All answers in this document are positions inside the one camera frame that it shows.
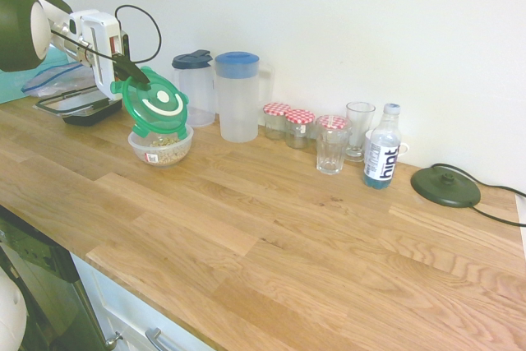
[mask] red checkered lid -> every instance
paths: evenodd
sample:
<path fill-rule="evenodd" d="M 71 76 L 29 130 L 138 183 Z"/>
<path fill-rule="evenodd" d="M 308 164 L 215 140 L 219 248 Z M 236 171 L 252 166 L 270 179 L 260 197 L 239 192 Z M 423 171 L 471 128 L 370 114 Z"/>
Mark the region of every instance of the red checkered lid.
<path fill-rule="evenodd" d="M 347 118 L 339 115 L 322 115 L 316 123 L 325 129 L 343 129 L 347 125 Z"/>
<path fill-rule="evenodd" d="M 263 108 L 265 114 L 276 116 L 285 115 L 285 113 L 287 113 L 287 111 L 289 110 L 290 106 L 288 104 L 283 103 L 268 103 Z"/>
<path fill-rule="evenodd" d="M 316 116 L 314 115 L 314 113 L 311 113 L 307 110 L 294 109 L 289 110 L 287 113 L 285 113 L 285 117 L 290 122 L 303 124 L 314 121 L 314 118 Z"/>

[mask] black cable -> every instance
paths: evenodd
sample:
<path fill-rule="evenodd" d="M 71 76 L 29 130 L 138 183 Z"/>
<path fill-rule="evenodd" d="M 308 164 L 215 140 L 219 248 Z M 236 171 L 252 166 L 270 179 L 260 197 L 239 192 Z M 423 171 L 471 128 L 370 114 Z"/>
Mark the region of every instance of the black cable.
<path fill-rule="evenodd" d="M 144 62 L 151 61 L 153 58 L 155 58 L 155 57 L 159 54 L 159 51 L 161 50 L 161 46 L 162 46 L 162 44 L 163 44 L 163 38 L 162 38 L 162 36 L 161 36 L 161 29 L 160 29 L 159 26 L 157 25 L 157 22 L 155 22 L 154 17 L 152 17 L 151 14 L 150 14 L 149 12 L 143 10 L 142 8 L 140 8 L 140 7 L 138 7 L 138 6 L 134 6 L 134 5 L 132 5 L 132 4 L 123 4 L 123 5 L 121 5 L 121 6 L 119 6 L 119 7 L 117 7 L 117 8 L 115 9 L 115 18 L 117 18 L 117 20 L 119 21 L 119 23 L 120 23 L 120 20 L 118 19 L 117 14 L 118 14 L 118 11 L 119 11 L 120 9 L 122 9 L 122 8 L 134 8 L 134 9 L 136 9 L 136 10 L 139 10 L 140 12 L 143 12 L 144 14 L 146 14 L 146 15 L 151 19 L 151 21 L 154 23 L 154 25 L 155 25 L 155 29 L 157 30 L 157 35 L 159 36 L 159 45 L 157 46 L 157 51 L 155 51 L 155 53 L 154 53 L 151 57 L 149 57 L 149 58 L 147 58 L 147 59 L 143 59 L 143 60 L 141 60 L 141 61 L 131 61 L 131 62 L 137 64 L 137 63 L 144 63 Z"/>
<path fill-rule="evenodd" d="M 460 174 L 463 174 L 464 176 L 466 176 L 467 178 L 470 178 L 471 180 L 473 180 L 474 182 L 478 183 L 478 184 L 481 184 L 485 187 L 489 187 L 489 188 L 499 188 L 499 189 L 504 189 L 506 191 L 510 191 L 510 192 L 513 192 L 513 193 L 516 193 L 517 195 L 519 196 L 522 196 L 522 197 L 526 197 L 526 193 L 524 192 L 521 192 L 521 191 L 517 191 L 516 189 L 514 188 L 510 188 L 510 187 L 504 187 L 502 185 L 490 185 L 490 184 L 486 184 L 484 182 L 480 182 L 478 181 L 474 176 L 472 176 L 471 174 L 469 174 L 468 172 L 465 172 L 463 171 L 462 169 L 459 169 L 457 168 L 456 166 L 453 166 L 451 164 L 433 164 L 432 165 L 432 168 L 435 168 L 435 167 L 441 167 L 441 168 L 447 168 L 447 169 L 453 169 L 455 172 L 458 172 Z M 484 216 L 486 216 L 487 218 L 491 218 L 491 219 L 494 219 L 495 221 L 499 221 L 503 224 L 508 224 L 508 225 L 513 225 L 513 226 L 519 226 L 521 228 L 526 228 L 526 224 L 520 224 L 520 223 L 517 223 L 517 222 L 511 222 L 511 221 L 508 221 L 506 219 L 502 219 L 502 218 L 498 218 L 498 217 L 495 217 L 494 215 L 491 215 L 491 214 L 488 214 L 488 213 L 485 213 L 483 211 L 480 211 L 479 209 L 477 209 L 476 207 L 474 206 L 470 206 L 472 209 L 474 209 L 475 211 L 477 211 L 479 214 L 482 214 Z"/>
<path fill-rule="evenodd" d="M 74 43 L 74 45 L 78 45 L 80 48 L 83 48 L 85 51 L 90 51 L 91 53 L 94 53 L 95 55 L 97 55 L 99 57 L 106 58 L 106 59 L 109 59 L 112 62 L 115 62 L 115 60 L 112 57 L 110 57 L 108 55 L 104 55 L 103 53 L 99 53 L 99 52 L 95 51 L 94 49 L 91 49 L 87 45 L 80 44 L 78 41 L 75 41 L 74 39 L 70 39 L 69 37 L 63 35 L 62 33 L 58 33 L 55 30 L 51 30 L 51 32 L 54 35 L 57 35 L 58 37 L 62 37 L 63 39 L 69 41 L 70 43 Z"/>

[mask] label sticker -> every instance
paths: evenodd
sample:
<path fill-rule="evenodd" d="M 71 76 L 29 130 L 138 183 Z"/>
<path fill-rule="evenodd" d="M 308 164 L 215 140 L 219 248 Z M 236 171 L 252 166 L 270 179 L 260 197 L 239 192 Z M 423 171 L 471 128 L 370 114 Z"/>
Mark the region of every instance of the label sticker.
<path fill-rule="evenodd" d="M 145 152 L 145 161 L 149 164 L 157 164 L 159 162 L 159 156 L 157 154 L 148 154 Z"/>
<path fill-rule="evenodd" d="M 393 177 L 398 147 L 382 147 L 371 143 L 367 152 L 367 165 L 365 174 L 378 181 L 388 181 Z"/>

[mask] drawer handle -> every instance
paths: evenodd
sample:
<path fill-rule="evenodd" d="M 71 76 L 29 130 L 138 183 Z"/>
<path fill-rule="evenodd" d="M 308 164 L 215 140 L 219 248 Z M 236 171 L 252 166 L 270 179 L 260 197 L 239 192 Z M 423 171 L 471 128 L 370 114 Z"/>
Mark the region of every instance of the drawer handle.
<path fill-rule="evenodd" d="M 182 349 L 173 349 L 173 350 L 170 350 L 170 349 L 167 349 L 166 347 L 164 347 L 158 340 L 157 338 L 159 336 L 161 336 L 161 329 L 159 328 L 155 328 L 155 329 L 148 329 L 146 332 L 145 332 L 145 336 L 146 338 L 151 342 L 151 344 L 156 348 L 158 349 L 159 351 L 184 351 Z"/>

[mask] white bottle cap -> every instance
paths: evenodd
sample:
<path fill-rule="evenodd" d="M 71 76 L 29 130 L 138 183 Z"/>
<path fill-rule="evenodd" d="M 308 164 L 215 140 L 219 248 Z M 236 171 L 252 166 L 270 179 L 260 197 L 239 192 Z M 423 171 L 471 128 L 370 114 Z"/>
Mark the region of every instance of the white bottle cap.
<path fill-rule="evenodd" d="M 384 113 L 389 115 L 399 115 L 400 106 L 394 103 L 388 103 L 384 106 Z"/>

